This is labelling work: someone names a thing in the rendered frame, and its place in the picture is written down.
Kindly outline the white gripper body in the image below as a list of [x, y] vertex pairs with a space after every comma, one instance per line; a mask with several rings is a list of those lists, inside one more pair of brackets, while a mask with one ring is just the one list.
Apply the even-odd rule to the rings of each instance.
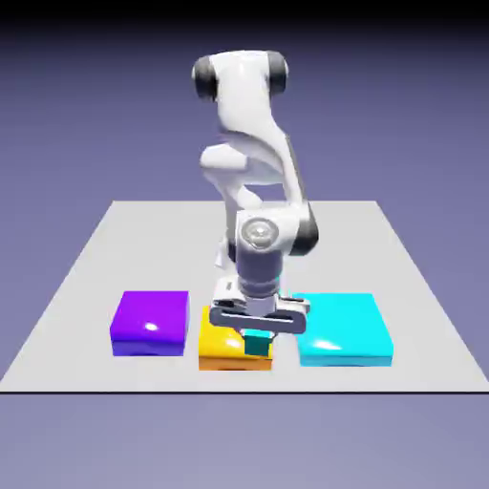
[[246, 303], [235, 299], [214, 301], [209, 321], [218, 327], [234, 330], [263, 330], [274, 333], [301, 334], [306, 331], [308, 300], [275, 295], [273, 302], [264, 299]]

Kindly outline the large cyan box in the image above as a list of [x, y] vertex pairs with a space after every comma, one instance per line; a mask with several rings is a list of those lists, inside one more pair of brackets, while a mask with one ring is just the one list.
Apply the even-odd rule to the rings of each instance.
[[389, 367], [393, 340], [370, 293], [299, 293], [310, 303], [296, 336], [303, 367]]

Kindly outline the small teal cube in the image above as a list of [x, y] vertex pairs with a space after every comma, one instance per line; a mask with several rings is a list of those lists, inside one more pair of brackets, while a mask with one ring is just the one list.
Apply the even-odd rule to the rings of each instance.
[[274, 334], [265, 330], [243, 330], [244, 353], [246, 355], [268, 357]]

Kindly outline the large purple box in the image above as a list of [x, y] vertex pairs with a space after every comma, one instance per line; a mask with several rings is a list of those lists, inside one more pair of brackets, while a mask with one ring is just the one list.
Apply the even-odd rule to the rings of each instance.
[[185, 290], [128, 290], [110, 326], [113, 356], [183, 356], [190, 294]]

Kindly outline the large yellow box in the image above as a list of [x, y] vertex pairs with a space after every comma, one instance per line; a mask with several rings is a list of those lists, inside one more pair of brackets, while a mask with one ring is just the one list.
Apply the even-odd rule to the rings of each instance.
[[243, 337], [232, 328], [216, 327], [209, 321], [209, 306], [202, 308], [199, 332], [200, 371], [270, 371], [272, 350], [266, 356], [245, 353]]

